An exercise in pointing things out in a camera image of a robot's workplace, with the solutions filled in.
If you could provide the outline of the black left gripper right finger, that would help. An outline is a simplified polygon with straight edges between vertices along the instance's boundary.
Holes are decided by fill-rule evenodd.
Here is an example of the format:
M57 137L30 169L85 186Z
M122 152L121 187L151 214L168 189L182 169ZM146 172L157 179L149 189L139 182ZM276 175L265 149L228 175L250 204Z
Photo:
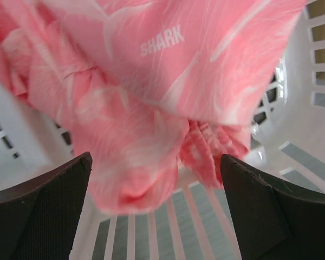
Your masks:
M220 172L242 259L325 259L325 194L227 154Z

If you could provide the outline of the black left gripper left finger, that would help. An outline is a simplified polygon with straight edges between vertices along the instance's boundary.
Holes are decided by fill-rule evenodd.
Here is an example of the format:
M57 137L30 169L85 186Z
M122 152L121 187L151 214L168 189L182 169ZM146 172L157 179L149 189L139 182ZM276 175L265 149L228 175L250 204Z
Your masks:
M68 259L81 216L92 157L0 191L0 259Z

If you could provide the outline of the pink patterned shorts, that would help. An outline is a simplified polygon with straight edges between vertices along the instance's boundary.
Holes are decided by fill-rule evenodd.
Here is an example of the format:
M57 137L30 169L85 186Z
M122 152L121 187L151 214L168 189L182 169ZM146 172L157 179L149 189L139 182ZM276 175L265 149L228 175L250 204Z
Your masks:
M146 213L178 165L219 189L305 1L0 1L0 84L93 158L106 214Z

